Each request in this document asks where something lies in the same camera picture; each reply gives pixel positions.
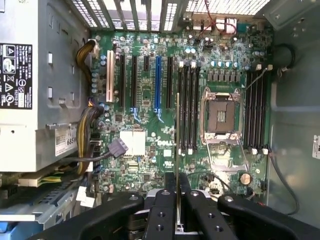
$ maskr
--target cable bundle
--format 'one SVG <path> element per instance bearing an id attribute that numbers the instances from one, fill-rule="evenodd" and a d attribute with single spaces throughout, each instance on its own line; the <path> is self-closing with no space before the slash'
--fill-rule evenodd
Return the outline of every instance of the cable bundle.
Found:
<path id="1" fill-rule="evenodd" d="M 90 68 L 85 64 L 85 60 L 88 54 L 92 52 L 95 45 L 96 45 L 96 42 L 94 40 L 88 41 L 79 49 L 75 57 L 76 64 L 83 71 L 85 78 L 89 83 L 91 83 L 91 71 L 90 71 Z"/>

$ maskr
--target metal panel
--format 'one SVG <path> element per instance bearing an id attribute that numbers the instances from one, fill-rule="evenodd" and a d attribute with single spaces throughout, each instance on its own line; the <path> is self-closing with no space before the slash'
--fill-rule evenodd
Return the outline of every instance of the metal panel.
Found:
<path id="1" fill-rule="evenodd" d="M 311 9 L 303 15 L 302 23 L 275 34 L 276 44 L 294 45 L 296 64 L 272 86 L 271 115 L 275 159 L 300 202 L 300 211 L 293 217 L 318 228 L 320 159 L 313 158 L 312 153 L 314 136 L 320 135 L 319 11 L 319 6 Z M 291 212 L 293 198 L 270 168 L 268 205 L 279 212 Z"/>
<path id="2" fill-rule="evenodd" d="M 64 0 L 5 3 L 0 42 L 32 45 L 32 109 L 0 109 L 0 170 L 34 172 L 76 150 L 56 157 L 46 126 L 75 123 L 86 106 L 88 84 L 75 56 L 89 31 Z"/>

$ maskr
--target power supply unit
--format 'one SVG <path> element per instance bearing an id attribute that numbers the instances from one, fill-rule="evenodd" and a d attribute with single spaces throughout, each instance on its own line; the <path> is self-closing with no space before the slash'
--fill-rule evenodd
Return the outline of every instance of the power supply unit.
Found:
<path id="1" fill-rule="evenodd" d="M 0 2 L 0 172 L 35 172 L 77 149 L 88 32 L 64 1 Z"/>

